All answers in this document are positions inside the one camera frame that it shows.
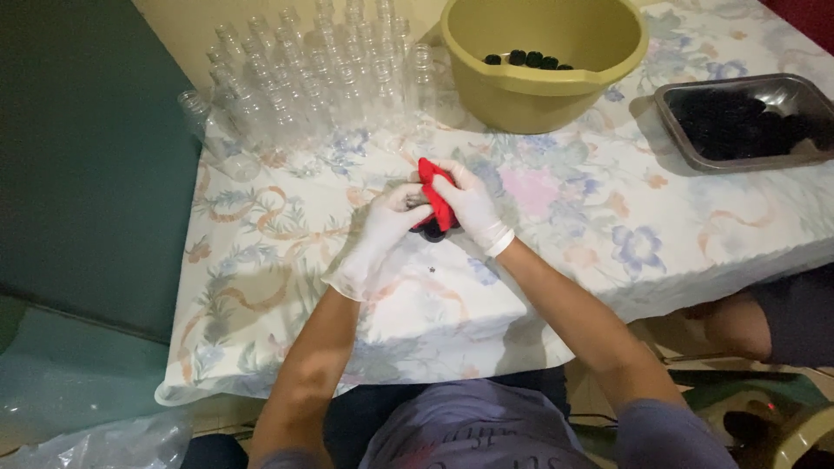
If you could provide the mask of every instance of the gray t-shirt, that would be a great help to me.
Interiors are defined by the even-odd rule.
[[[615,445],[620,468],[737,468],[687,409],[630,403]],[[262,469],[317,469],[304,451],[279,451]],[[594,469],[561,412],[538,391],[488,380],[430,386],[398,407],[368,445],[361,469]]]

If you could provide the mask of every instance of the table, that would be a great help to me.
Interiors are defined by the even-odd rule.
[[[551,134],[485,129],[463,111],[448,69],[441,110],[397,154],[344,137],[333,166],[296,179],[281,157],[237,184],[201,164],[168,369],[157,400],[219,392],[266,397],[355,234],[354,212],[421,156],[458,159],[489,186],[505,222],[625,321],[716,300],[834,253],[834,164],[705,176],[686,167],[648,105],[666,83],[793,72],[834,95],[834,58],[755,0],[645,8],[642,65]],[[337,392],[557,366],[574,356],[518,287],[464,234],[410,234],[362,305]]]

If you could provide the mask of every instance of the gloved hand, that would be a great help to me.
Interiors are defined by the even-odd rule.
[[[339,267],[322,281],[352,300],[366,301],[368,279],[382,264],[385,255],[409,229],[432,213],[424,202],[421,184],[403,184],[374,199],[370,205],[362,234],[356,246],[344,257]]]
[[[437,176],[431,183],[440,197],[452,206],[460,226],[488,256],[500,254],[510,245],[515,232],[498,218],[484,181],[453,159],[433,159],[431,162],[448,173],[458,186]]]

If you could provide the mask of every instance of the yellow wall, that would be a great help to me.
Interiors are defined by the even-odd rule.
[[[632,0],[637,5],[658,3],[659,0]],[[373,0],[365,0],[373,12]],[[270,24],[278,23],[282,0],[133,0],[151,28],[168,48],[180,68],[195,86],[207,87],[209,61],[205,52],[217,42],[214,26],[231,21],[242,38],[248,36],[246,19],[262,13]],[[295,7],[305,31],[312,28],[313,0],[296,0]],[[344,0],[334,0],[336,15],[340,17]],[[436,28],[445,0],[395,0],[398,16],[409,19],[412,36],[424,41],[439,41]]]

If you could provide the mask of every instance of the yellow plastic basin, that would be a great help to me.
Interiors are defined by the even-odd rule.
[[[649,43],[629,0],[449,0],[440,19],[460,102],[481,122],[542,134],[581,116],[634,70]],[[513,49],[551,55],[575,70],[487,65]]]

